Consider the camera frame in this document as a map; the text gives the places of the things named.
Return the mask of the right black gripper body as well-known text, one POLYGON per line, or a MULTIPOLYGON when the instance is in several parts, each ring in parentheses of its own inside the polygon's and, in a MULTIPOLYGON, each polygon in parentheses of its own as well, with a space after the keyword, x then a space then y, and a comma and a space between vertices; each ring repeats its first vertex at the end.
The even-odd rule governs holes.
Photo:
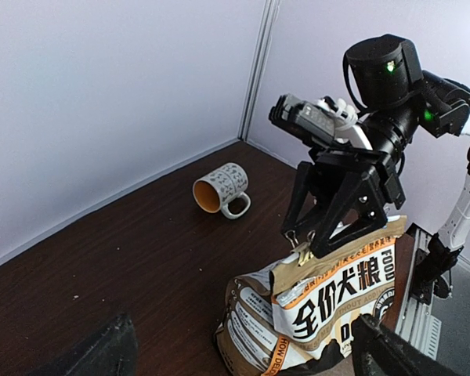
POLYGON ((406 200, 396 167, 399 160, 385 151, 314 147, 309 156, 303 163, 303 183, 314 212, 340 211, 349 198, 381 208, 401 208, 406 200))

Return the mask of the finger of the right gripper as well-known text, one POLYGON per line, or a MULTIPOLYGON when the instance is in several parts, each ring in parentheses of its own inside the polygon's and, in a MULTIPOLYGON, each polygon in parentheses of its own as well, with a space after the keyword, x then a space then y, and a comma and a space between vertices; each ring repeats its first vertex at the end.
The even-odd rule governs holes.
POLYGON ((302 161, 298 164, 291 199, 281 227, 282 235, 301 235, 310 231, 313 224, 313 213, 307 212, 299 217, 309 193, 312 192, 314 166, 302 161))
POLYGON ((386 224, 377 174, 348 172, 319 221, 311 250, 321 259, 386 224))

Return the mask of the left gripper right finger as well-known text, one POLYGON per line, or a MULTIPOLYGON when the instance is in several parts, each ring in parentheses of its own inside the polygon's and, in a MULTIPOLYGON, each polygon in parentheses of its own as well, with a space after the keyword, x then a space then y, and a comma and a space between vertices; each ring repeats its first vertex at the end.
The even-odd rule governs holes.
POLYGON ((370 314, 352 322, 352 365, 356 375, 456 376, 370 314))

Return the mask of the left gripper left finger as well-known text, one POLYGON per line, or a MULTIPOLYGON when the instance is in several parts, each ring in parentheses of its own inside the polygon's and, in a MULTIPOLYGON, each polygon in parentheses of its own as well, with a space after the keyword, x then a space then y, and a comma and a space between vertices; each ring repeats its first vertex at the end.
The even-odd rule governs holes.
POLYGON ((138 341, 131 317, 117 315, 32 375, 135 375, 138 341))

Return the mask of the yellow binder clip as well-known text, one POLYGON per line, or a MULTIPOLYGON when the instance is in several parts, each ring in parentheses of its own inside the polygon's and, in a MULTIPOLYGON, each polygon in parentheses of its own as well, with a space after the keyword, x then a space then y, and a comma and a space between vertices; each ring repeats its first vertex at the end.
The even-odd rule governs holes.
POLYGON ((285 265, 296 265, 297 267, 312 267, 317 263, 317 259, 312 252, 311 245, 316 235, 315 230, 311 230, 306 235, 306 239, 298 244, 294 237, 291 243, 295 246, 288 257, 284 258, 282 263, 285 265))

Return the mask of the dog food bag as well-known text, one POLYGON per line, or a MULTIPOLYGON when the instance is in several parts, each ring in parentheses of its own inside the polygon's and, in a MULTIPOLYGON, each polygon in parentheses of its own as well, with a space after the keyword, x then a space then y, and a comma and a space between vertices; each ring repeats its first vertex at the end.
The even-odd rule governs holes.
POLYGON ((318 374, 352 352, 358 316, 381 319, 395 298, 396 240, 407 218, 351 241, 312 267, 283 259, 234 277, 215 332, 232 375, 318 374))

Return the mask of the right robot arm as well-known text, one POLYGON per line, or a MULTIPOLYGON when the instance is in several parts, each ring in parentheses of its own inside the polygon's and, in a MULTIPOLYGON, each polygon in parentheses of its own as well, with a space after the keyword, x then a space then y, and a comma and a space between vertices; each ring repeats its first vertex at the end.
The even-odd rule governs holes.
MULTIPOLYGON (((269 112, 273 125, 309 148, 281 232, 291 242, 312 234, 317 258, 382 228, 387 204, 403 205, 404 151, 418 128, 435 137, 470 136, 470 88, 423 70, 411 40, 384 34, 358 42, 345 52, 342 69, 351 103, 284 94, 269 112)), ((415 271, 417 284, 450 270, 465 244, 470 147, 467 159, 464 189, 428 243, 415 271)))

